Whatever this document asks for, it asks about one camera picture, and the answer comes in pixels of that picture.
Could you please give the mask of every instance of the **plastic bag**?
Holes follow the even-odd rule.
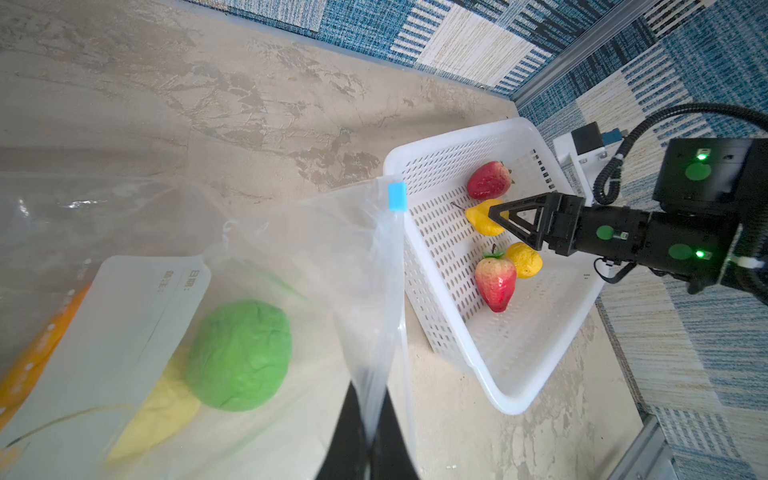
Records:
[[[73,290],[94,281],[108,257],[202,254],[210,285],[177,354],[188,352],[211,311],[260,300],[282,309],[290,321],[293,354],[286,378],[254,410],[202,406],[170,438],[117,461],[107,460],[109,452],[141,402],[110,412],[121,415],[120,428],[86,470],[107,478],[312,478],[350,379],[370,440],[392,357],[402,348],[402,214],[391,212],[388,202],[394,180],[370,180],[231,219],[215,194],[177,178],[2,175],[0,373]],[[58,353],[57,347],[50,362]],[[99,354],[108,355],[104,349]],[[139,383],[129,377],[125,382]],[[3,441],[5,433],[0,431]],[[17,453],[5,452],[6,463],[0,455],[7,478],[24,472],[23,462],[13,458],[2,471],[22,443],[14,444]],[[78,460],[88,462],[80,454]],[[60,475],[73,460],[41,462]]]

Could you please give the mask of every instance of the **yellow fruit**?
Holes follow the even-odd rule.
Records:
[[[513,243],[504,256],[515,264],[515,268],[518,269],[518,278],[531,278],[544,266],[541,255],[522,242]]]
[[[491,207],[494,205],[503,203],[504,202],[498,198],[492,198],[491,200],[486,200],[472,208],[468,208],[467,211],[464,212],[464,215],[467,216],[469,223],[471,223],[478,232],[487,237],[495,237],[504,233],[506,229],[488,218],[488,212],[491,211]],[[502,217],[509,219],[509,212],[502,212]]]

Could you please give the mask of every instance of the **pink strawberry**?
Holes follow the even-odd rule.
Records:
[[[467,193],[475,200],[490,200],[507,193],[512,176],[501,162],[488,162],[475,170],[467,183]]]
[[[515,292],[515,283],[518,280],[518,271],[515,264],[504,258],[504,250],[486,253],[475,268],[475,283],[478,284],[480,296],[496,313],[507,309],[509,299]]]

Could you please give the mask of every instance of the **white plastic basket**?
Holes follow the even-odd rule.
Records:
[[[479,203],[467,195],[467,181],[489,161],[511,170],[515,183],[505,201],[572,194],[544,139],[524,118],[397,147],[384,161],[384,174],[401,174],[408,185],[406,292],[432,348],[458,368],[474,370],[493,405],[517,415],[568,349],[603,281],[592,266],[595,256],[560,257],[545,247],[544,268],[518,280],[505,312],[485,305],[475,266],[493,243],[506,248],[519,241],[508,232],[484,237],[464,215]]]

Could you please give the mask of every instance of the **green ball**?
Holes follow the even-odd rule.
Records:
[[[248,300],[216,309],[200,325],[187,364],[187,384],[209,407],[255,409],[288,373],[293,346],[286,314]]]

